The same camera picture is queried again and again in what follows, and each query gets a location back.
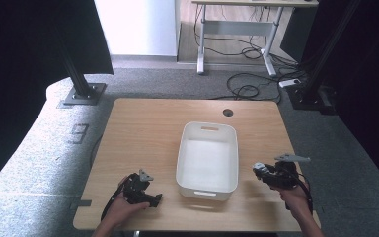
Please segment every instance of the light wood tabletop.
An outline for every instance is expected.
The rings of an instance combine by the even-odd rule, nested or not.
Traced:
[[[269,7],[317,7],[317,0],[192,0],[200,5],[269,6]]]
[[[225,116],[225,110],[233,115]],[[184,197],[179,192],[178,153],[190,121],[236,129],[239,184],[228,200]],[[273,158],[284,153],[293,154],[293,148],[274,102],[118,99],[82,195],[91,205],[78,207],[74,226],[95,229],[117,183],[144,169],[154,177],[146,194],[163,194],[162,200],[158,207],[138,212],[121,229],[299,231],[279,193],[258,181],[252,170],[256,162],[274,165]]]

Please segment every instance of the table leg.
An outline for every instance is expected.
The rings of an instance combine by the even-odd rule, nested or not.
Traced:
[[[275,20],[273,21],[272,29],[269,34],[269,39],[266,42],[265,49],[261,49],[261,53],[263,54],[263,59],[264,59],[266,68],[268,70],[269,76],[271,77],[276,76],[276,72],[275,72],[275,69],[273,68],[272,62],[270,61],[269,51],[270,51],[270,48],[272,47],[272,43],[276,35],[276,30],[278,29],[278,26],[279,26],[279,20],[281,19],[282,10],[284,10],[283,7],[278,7],[278,11],[276,12],[276,17],[275,17]]]
[[[198,61],[197,61],[197,65],[196,65],[196,71],[198,74],[204,73],[205,8],[206,8],[206,5],[202,5],[201,32],[199,34]]]

